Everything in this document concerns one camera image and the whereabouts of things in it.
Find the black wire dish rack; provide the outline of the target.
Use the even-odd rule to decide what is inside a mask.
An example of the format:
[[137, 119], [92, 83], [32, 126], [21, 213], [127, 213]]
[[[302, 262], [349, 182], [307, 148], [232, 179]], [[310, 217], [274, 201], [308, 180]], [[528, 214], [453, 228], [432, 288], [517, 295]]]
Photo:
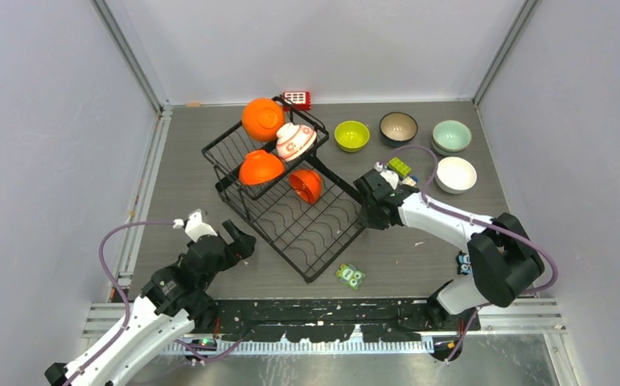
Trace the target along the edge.
[[[318, 137], [310, 150], [287, 162], [284, 171], [268, 182], [246, 186], [239, 180], [245, 157], [256, 150], [276, 152], [276, 142], [260, 142], [245, 133], [241, 121], [235, 123], [202, 149], [218, 178], [215, 188], [222, 199], [243, 221], [267, 242], [289, 265], [311, 283], [364, 230], [359, 222], [361, 197], [318, 156], [318, 150], [331, 136], [314, 115], [297, 109], [282, 96], [272, 99], [282, 107], [285, 119], [308, 125]], [[316, 172], [322, 191], [317, 203], [307, 203], [289, 182], [298, 170]]]

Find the orange bowl shelf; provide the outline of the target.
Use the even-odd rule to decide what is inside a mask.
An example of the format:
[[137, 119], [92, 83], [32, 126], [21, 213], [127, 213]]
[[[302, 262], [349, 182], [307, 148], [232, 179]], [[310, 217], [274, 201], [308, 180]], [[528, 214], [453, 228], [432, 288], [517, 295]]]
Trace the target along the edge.
[[290, 173], [289, 184], [297, 195], [309, 204], [315, 204], [322, 194], [322, 178], [314, 170], [296, 170]]
[[246, 155], [238, 177], [242, 184], [253, 186], [272, 181], [284, 171], [284, 164], [276, 155], [265, 150], [254, 150]]

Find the yellow green bowl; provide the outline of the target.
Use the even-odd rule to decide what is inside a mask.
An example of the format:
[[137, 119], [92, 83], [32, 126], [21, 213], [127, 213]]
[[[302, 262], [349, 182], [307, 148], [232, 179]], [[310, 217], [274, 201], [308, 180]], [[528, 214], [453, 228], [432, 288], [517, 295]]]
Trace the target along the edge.
[[347, 153], [361, 151], [371, 137], [368, 127], [360, 121], [344, 121], [339, 123], [334, 138], [340, 150]]

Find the white ribbed bowl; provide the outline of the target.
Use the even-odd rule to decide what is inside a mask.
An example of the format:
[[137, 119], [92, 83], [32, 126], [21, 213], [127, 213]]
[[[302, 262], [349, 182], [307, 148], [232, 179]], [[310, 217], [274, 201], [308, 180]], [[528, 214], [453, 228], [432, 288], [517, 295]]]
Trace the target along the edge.
[[474, 187], [477, 180], [474, 166], [463, 158], [447, 157], [437, 163], [435, 182], [447, 193], [465, 193]]

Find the pale green ringed bowl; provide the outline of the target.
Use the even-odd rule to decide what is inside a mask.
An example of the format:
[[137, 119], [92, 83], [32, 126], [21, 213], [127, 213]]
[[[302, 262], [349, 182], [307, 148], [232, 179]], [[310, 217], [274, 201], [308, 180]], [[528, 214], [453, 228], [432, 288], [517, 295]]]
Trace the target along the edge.
[[455, 157], [466, 150], [466, 148], [461, 148], [460, 150], [447, 150], [437, 146], [435, 142], [432, 143], [432, 147], [437, 154], [440, 154], [443, 157]]

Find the floral pale green bowl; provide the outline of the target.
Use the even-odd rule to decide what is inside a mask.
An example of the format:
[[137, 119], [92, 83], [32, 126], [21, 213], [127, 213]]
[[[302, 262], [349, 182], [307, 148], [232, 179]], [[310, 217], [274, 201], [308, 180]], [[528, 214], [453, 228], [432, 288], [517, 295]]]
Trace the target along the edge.
[[470, 129], [460, 121], [447, 120], [433, 127], [433, 144], [446, 152], [457, 153], [467, 148], [472, 142]]

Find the white red patterned bowl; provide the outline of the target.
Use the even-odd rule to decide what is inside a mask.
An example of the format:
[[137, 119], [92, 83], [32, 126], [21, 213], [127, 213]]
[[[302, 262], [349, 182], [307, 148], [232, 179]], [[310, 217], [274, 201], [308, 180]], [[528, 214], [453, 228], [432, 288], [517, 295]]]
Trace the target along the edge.
[[286, 123], [277, 131], [277, 155], [290, 162], [310, 149], [316, 137], [316, 130], [308, 125]]

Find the orange bowl top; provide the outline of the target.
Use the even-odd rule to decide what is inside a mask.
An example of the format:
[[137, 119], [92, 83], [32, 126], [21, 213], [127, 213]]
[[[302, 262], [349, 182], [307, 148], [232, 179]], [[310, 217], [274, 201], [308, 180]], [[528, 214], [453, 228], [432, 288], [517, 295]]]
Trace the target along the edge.
[[277, 131], [285, 124], [285, 115], [276, 101], [257, 98], [244, 107], [241, 124], [250, 138], [271, 142], [277, 139]]

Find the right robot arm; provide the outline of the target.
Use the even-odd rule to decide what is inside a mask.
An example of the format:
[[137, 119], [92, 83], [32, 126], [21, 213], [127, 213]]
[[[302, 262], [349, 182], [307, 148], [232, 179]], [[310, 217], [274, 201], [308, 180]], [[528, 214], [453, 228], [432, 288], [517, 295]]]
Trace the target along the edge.
[[468, 309], [509, 306], [544, 273], [537, 247], [508, 213], [489, 217], [462, 211], [400, 183], [390, 170], [370, 170], [354, 184], [364, 227], [422, 230], [469, 257], [471, 273], [444, 284], [427, 300], [428, 320], [438, 330], [450, 329]]

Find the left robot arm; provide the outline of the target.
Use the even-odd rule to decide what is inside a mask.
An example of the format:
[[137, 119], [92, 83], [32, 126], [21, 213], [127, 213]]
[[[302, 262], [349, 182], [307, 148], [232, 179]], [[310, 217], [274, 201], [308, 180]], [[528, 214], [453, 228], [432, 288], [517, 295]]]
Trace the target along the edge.
[[170, 343], [216, 324], [220, 308], [207, 289], [218, 273], [253, 255], [256, 238], [227, 220], [227, 242], [201, 211], [162, 225], [184, 231], [187, 251], [154, 272], [133, 302], [122, 294], [123, 316], [78, 358], [52, 364], [44, 373], [49, 384], [126, 385]]

